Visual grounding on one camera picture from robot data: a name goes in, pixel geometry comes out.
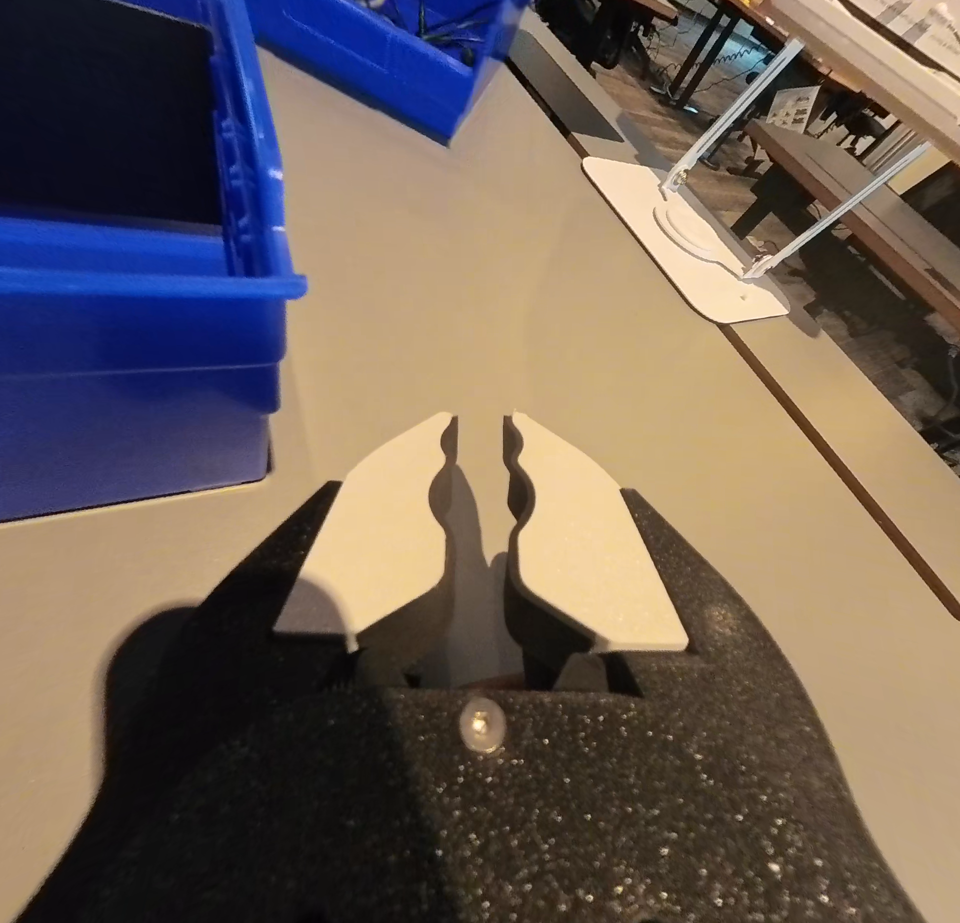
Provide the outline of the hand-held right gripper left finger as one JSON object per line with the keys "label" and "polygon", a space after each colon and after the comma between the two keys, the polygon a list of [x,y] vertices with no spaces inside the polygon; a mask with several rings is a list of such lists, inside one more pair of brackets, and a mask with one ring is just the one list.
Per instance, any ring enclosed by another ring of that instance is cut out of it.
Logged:
{"label": "hand-held right gripper left finger", "polygon": [[349,653],[431,653],[453,612],[450,536],[458,419],[441,411],[392,437],[342,482],[273,625]]}

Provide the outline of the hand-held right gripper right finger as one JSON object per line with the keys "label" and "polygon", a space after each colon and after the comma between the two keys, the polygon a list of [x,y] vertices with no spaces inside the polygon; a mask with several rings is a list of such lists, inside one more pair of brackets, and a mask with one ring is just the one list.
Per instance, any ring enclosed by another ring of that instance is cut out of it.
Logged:
{"label": "hand-held right gripper right finger", "polygon": [[638,691],[635,657],[690,653],[690,634],[620,484],[530,415],[503,418],[513,519],[503,613],[530,691]]}

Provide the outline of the blue plastic bin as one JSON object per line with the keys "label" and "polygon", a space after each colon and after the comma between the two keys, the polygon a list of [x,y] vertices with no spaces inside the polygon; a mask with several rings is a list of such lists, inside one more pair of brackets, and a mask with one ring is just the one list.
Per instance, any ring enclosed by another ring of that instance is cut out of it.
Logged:
{"label": "blue plastic bin", "polygon": [[245,0],[259,45],[448,143],[532,0]]}
{"label": "blue plastic bin", "polygon": [[244,0],[1,0],[2,521],[262,480],[303,297]]}

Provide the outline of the tan board document stand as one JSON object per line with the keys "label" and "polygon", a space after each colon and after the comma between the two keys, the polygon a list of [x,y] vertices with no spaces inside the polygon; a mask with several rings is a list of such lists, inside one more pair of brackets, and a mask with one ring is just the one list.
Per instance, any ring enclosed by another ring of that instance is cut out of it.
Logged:
{"label": "tan board document stand", "polygon": [[[848,0],[759,0],[756,9],[765,22],[786,32],[784,46],[670,170],[597,157],[582,161],[588,180],[684,301],[720,325],[788,316],[789,301],[770,275],[775,267],[831,229],[930,146],[958,161],[958,61],[941,65],[931,60]],[[693,203],[688,176],[740,112],[803,50],[839,71],[921,137],[921,143],[888,163],[781,252],[748,264]]]}

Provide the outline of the small printed card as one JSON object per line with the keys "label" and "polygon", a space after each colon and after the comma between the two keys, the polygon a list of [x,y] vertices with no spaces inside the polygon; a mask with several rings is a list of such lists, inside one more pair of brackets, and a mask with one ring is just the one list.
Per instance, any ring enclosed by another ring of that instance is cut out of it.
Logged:
{"label": "small printed card", "polygon": [[819,85],[778,90],[774,94],[765,122],[793,133],[804,134],[820,90]]}

